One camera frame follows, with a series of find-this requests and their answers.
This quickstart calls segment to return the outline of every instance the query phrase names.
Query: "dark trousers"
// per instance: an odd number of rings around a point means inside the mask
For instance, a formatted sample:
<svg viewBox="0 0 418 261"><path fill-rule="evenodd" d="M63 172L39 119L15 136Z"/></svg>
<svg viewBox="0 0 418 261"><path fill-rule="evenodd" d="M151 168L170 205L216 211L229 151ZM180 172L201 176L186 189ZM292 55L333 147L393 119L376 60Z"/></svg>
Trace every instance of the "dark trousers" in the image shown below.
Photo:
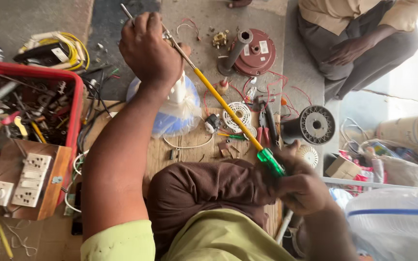
<svg viewBox="0 0 418 261"><path fill-rule="evenodd" d="M247 161L172 164L153 177L146 201L156 259L199 211L233 209L264 228L268 219L264 206L274 202L255 185L254 167Z"/></svg>
<svg viewBox="0 0 418 261"><path fill-rule="evenodd" d="M325 77L325 102L332 98L343 99L351 90L361 90L398 67L413 56L418 49L418 30L394 33L367 50L353 63L347 65L323 64L331 55L330 48L340 42L361 37L375 30L394 2L381 1L367 13L352 20L348 27L336 35L316 24L309 23L298 13L299 32L319 71Z"/></svg>

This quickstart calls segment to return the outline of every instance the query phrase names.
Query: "red plastic crate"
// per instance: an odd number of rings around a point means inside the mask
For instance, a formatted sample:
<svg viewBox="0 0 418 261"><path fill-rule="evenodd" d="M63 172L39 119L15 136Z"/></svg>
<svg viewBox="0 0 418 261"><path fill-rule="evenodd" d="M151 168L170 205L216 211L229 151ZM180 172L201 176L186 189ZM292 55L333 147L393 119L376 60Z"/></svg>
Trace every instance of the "red plastic crate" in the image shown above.
<svg viewBox="0 0 418 261"><path fill-rule="evenodd" d="M72 174L72 161L77 155L77 137L80 131L80 117L83 107L83 82L82 79L75 73L64 70L56 70L50 68L33 67L26 65L10 64L0 62L0 74L7 76L25 76L37 77L51 80L65 81L67 83L75 82L75 91L73 93L72 108L69 117L69 128L67 130L66 147L72 148L71 162L68 165L67 173L63 181L63 187L67 187L70 182ZM64 200L64 192L61 190L58 205Z"/></svg>

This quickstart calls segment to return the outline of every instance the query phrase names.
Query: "power socket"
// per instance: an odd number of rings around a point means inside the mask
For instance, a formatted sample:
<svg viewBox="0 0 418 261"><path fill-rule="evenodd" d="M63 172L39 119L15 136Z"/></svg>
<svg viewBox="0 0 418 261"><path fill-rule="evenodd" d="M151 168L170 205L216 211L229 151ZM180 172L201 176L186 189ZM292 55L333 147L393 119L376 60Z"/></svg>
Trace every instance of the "power socket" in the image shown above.
<svg viewBox="0 0 418 261"><path fill-rule="evenodd" d="M14 183L0 181L0 206L6 207L11 198Z"/></svg>
<svg viewBox="0 0 418 261"><path fill-rule="evenodd" d="M12 204L34 208L38 203L39 194L40 190L17 187L12 197Z"/></svg>
<svg viewBox="0 0 418 261"><path fill-rule="evenodd" d="M47 155L34 153L27 155L12 204L36 207L51 159L52 157Z"/></svg>
<svg viewBox="0 0 418 261"><path fill-rule="evenodd" d="M50 161L51 156L28 153L25 159L24 170L46 171Z"/></svg>

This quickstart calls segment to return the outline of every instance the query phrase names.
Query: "sleeve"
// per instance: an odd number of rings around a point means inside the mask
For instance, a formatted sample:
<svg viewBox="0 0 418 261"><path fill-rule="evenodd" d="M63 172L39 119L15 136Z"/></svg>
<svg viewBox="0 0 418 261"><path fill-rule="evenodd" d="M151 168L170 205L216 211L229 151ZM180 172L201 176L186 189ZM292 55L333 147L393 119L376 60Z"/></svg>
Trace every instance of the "sleeve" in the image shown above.
<svg viewBox="0 0 418 261"><path fill-rule="evenodd" d="M154 261L151 221L137 220L103 230L80 248L82 261Z"/></svg>
<svg viewBox="0 0 418 261"><path fill-rule="evenodd" d="M399 31L411 32L418 18L418 0L396 0L379 25L389 25Z"/></svg>

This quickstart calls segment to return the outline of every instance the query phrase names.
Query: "black spool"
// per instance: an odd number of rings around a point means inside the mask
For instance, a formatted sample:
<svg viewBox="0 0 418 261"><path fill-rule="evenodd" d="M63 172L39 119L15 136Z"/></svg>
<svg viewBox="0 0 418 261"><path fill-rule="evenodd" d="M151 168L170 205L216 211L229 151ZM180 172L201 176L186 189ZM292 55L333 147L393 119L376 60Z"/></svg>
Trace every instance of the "black spool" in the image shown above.
<svg viewBox="0 0 418 261"><path fill-rule="evenodd" d="M335 120L332 113L319 105L307 107L298 118L281 125L282 139L287 144L302 138L310 144L323 145L332 139L334 133Z"/></svg>

